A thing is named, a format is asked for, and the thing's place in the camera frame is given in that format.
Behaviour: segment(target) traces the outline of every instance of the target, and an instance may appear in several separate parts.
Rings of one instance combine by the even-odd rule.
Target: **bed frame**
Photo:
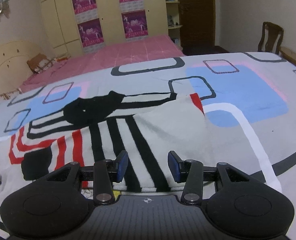
[[[289,48],[280,47],[281,56],[296,66],[296,53]]]
[[[13,41],[0,46],[0,93],[17,89],[33,73],[27,60],[42,53],[29,41]]]

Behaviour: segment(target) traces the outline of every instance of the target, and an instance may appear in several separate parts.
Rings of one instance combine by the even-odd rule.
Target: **wall shelf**
[[[175,26],[172,26],[172,27],[168,27],[169,30],[172,30],[172,29],[179,29],[181,28],[182,25],[175,25]]]

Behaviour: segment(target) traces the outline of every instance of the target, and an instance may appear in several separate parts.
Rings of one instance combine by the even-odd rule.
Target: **bed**
[[[0,46],[0,93],[17,89],[32,75],[26,62],[42,49],[28,41],[13,41]]]
[[[184,54],[171,41],[169,36],[149,37],[140,41],[110,45],[97,53],[87,54],[58,62],[50,70],[35,74],[25,80],[20,89],[23,92],[95,70]]]
[[[180,193],[183,184],[167,165],[170,150],[207,166],[227,162],[292,201],[288,237],[296,239],[296,67],[278,55],[116,64],[1,104],[0,205],[64,163],[92,165],[121,149],[131,165],[115,190]],[[213,193],[213,185],[204,187],[205,198]],[[8,234],[0,228],[0,236]]]

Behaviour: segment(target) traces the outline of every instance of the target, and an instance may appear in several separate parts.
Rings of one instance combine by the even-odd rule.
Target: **wooden door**
[[[215,44],[215,0],[179,0],[182,46]]]

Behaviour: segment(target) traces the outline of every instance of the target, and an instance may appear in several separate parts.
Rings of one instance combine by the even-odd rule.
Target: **chair backrest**
[[[275,42],[278,38],[278,35],[280,34],[280,37],[277,41],[276,52],[275,52],[275,54],[279,54],[279,48],[280,48],[280,45],[282,44],[283,37],[284,37],[284,29],[277,24],[274,24],[271,22],[264,22],[263,23],[263,32],[261,35],[261,41],[258,44],[258,51],[263,51],[262,47],[263,47],[264,40],[265,40],[265,30],[268,30],[268,39],[265,44],[264,52],[273,52],[273,47],[274,47]]]

